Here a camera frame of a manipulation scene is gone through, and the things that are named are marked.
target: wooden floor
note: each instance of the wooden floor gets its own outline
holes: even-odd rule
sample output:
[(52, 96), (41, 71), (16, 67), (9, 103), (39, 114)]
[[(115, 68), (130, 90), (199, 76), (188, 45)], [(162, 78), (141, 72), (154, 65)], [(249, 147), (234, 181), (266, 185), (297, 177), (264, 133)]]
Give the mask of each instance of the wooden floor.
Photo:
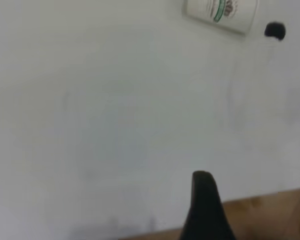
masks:
[[(223, 204), (238, 240), (300, 240), (300, 189)], [(125, 240), (177, 240), (175, 229)]]

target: wooden surface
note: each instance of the wooden surface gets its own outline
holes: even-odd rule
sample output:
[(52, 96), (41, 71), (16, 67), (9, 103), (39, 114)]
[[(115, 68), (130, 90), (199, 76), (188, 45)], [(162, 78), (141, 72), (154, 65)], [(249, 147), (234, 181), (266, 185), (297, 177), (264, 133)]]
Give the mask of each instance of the wooden surface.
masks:
[[(300, 240), (300, 189), (223, 204), (238, 240)], [(177, 240), (181, 229), (125, 240)]]

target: white cylindrical container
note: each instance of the white cylindrical container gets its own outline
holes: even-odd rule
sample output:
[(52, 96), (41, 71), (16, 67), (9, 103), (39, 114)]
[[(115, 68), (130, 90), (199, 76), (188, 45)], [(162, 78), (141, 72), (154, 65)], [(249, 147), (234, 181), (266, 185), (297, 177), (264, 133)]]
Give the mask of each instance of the white cylindrical container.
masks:
[(258, 0), (186, 0), (189, 16), (246, 34), (255, 18)]

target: green label stripe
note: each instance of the green label stripe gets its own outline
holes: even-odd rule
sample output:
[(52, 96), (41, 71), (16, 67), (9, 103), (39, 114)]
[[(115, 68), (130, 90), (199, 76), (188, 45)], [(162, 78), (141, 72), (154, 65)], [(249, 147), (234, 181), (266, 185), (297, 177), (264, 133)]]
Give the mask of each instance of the green label stripe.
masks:
[(222, 18), (225, 8), (226, 8), (226, 0), (220, 0), (218, 11), (216, 12), (216, 15), (213, 19), (216, 23), (219, 22), (220, 19)]

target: black object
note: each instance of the black object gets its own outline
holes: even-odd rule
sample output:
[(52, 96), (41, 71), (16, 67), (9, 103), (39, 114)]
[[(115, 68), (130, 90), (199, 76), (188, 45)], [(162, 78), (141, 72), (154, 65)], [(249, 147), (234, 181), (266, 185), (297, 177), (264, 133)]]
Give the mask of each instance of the black object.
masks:
[(236, 240), (209, 172), (192, 175), (191, 206), (179, 240)]
[(286, 36), (286, 27), (280, 22), (270, 22), (265, 28), (264, 35), (282, 41)]

